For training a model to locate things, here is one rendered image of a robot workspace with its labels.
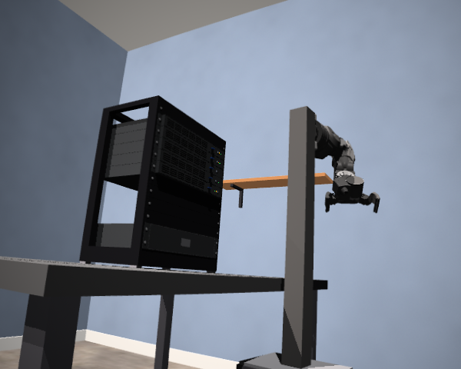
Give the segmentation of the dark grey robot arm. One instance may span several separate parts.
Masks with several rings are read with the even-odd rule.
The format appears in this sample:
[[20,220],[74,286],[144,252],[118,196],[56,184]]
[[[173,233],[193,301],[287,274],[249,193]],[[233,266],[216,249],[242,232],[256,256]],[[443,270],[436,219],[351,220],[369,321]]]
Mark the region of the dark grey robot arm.
[[[339,140],[341,140],[340,145]],[[348,171],[350,176],[355,176],[353,170],[355,155],[351,144],[336,135],[329,126],[319,123],[315,114],[315,158],[324,159],[328,155],[333,159],[333,179],[341,177],[340,173],[343,171]]]

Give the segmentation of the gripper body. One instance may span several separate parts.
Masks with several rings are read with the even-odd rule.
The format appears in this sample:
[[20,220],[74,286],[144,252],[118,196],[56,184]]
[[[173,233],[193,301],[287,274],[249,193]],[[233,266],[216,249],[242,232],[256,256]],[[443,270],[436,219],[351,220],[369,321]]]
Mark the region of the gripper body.
[[[343,171],[341,177],[333,180],[332,190],[334,195],[339,197],[340,204],[357,204],[362,197],[364,180],[357,176],[350,176],[350,173]],[[344,191],[347,191],[343,193]],[[344,196],[345,195],[345,196]]]

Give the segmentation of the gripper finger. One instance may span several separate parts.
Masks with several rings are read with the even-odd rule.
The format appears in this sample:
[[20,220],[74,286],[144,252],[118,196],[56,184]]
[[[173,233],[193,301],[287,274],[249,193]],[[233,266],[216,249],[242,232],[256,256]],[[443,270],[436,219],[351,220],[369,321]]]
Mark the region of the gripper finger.
[[325,196],[325,206],[326,206],[325,212],[330,211],[330,205],[337,204],[338,201],[339,201],[339,197],[334,195],[334,193],[331,193],[328,191]]
[[380,203],[380,196],[376,192],[372,192],[370,196],[362,193],[362,197],[360,196],[360,200],[358,202],[362,205],[370,205],[371,203],[374,203],[373,212],[377,213]]

